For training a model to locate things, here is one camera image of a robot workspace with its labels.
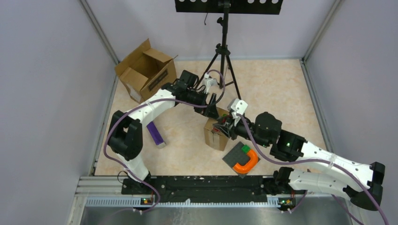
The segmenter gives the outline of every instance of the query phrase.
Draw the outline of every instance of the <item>gray wall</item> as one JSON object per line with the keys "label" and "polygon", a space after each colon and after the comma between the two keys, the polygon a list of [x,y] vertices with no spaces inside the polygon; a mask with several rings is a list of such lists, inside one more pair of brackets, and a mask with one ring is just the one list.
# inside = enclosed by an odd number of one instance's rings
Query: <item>gray wall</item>
{"label": "gray wall", "polygon": [[[148,37],[179,60],[211,59],[221,42],[222,14],[177,13],[174,0],[88,0],[117,56]],[[230,15],[232,58],[302,57],[334,0],[285,0],[280,15]]]}
{"label": "gray wall", "polygon": [[[398,1],[345,1],[308,67],[337,154],[386,165],[382,208],[398,220]],[[373,224],[381,224],[372,214]]]}
{"label": "gray wall", "polygon": [[0,21],[0,224],[65,224],[113,63],[77,0],[2,0]]}

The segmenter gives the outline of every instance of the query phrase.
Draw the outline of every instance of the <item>small cardboard box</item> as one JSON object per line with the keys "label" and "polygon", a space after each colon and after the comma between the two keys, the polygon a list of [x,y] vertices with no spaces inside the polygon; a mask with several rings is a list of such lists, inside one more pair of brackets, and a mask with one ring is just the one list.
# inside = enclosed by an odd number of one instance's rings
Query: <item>small cardboard box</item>
{"label": "small cardboard box", "polygon": [[151,48],[149,39],[115,66],[116,75],[138,103],[152,97],[162,85],[176,79],[170,56]]}
{"label": "small cardboard box", "polygon": [[[218,107],[217,111],[219,115],[229,114],[228,111]],[[209,118],[207,120],[206,125],[204,127],[205,142],[208,146],[212,147],[213,149],[224,151],[229,138],[225,136],[221,131],[213,128],[213,124],[215,123],[217,123],[217,121],[212,118]]]}

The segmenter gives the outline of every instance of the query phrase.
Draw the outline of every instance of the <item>orange curved tube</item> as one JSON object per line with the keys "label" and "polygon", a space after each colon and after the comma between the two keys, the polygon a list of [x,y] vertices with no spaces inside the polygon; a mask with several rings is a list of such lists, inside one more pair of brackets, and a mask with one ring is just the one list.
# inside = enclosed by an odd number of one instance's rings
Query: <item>orange curved tube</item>
{"label": "orange curved tube", "polygon": [[238,173],[246,174],[250,172],[250,170],[258,163],[259,158],[256,154],[256,152],[253,149],[250,149],[246,153],[248,157],[250,157],[249,162],[247,162],[245,165],[241,165],[239,163],[236,163],[235,166],[232,168]]}

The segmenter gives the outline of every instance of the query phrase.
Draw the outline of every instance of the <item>green object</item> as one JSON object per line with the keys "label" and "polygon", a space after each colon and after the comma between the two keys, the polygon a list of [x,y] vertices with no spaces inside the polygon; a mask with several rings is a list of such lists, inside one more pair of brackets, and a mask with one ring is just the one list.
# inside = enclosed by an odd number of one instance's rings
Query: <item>green object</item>
{"label": "green object", "polygon": [[242,151],[244,152],[244,153],[248,153],[249,151],[250,151],[250,147],[249,146],[247,146],[247,145],[244,145],[243,147],[242,147]]}

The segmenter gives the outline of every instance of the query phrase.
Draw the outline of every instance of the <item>black tripod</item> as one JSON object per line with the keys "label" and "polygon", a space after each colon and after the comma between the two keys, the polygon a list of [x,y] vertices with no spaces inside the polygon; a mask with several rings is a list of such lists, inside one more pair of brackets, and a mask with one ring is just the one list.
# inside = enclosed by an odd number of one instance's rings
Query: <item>black tripod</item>
{"label": "black tripod", "polygon": [[[239,88],[237,86],[237,81],[236,81],[236,78],[235,78],[234,69],[232,68],[232,63],[231,63],[231,59],[230,59],[231,52],[228,50],[228,45],[227,45],[228,15],[230,13],[230,7],[231,7],[230,0],[224,0],[223,2],[220,2],[219,6],[223,7],[223,12],[224,12],[224,18],[220,17],[217,20],[217,23],[219,23],[222,26],[222,43],[221,44],[218,43],[216,45],[215,55],[214,55],[213,59],[211,60],[210,64],[208,65],[208,67],[206,68],[205,72],[203,73],[203,75],[199,79],[199,81],[196,84],[195,88],[198,88],[200,82],[202,82],[203,78],[205,77],[205,73],[207,73],[208,70],[211,68],[212,64],[214,63],[214,61],[218,57],[218,55],[221,55],[220,72],[221,72],[222,75],[224,75],[224,64],[225,64],[225,58],[226,58],[227,59],[227,64],[228,64],[228,68],[231,70],[231,75],[232,75],[232,79],[233,79],[233,81],[225,84],[225,86],[228,86],[230,84],[234,84],[235,85],[235,89],[237,91],[237,97],[239,99],[242,99],[241,96],[240,96],[240,93],[239,93]],[[219,87],[220,87],[220,89],[223,87],[223,84],[222,84],[221,80],[220,80],[220,83],[219,83]]]}

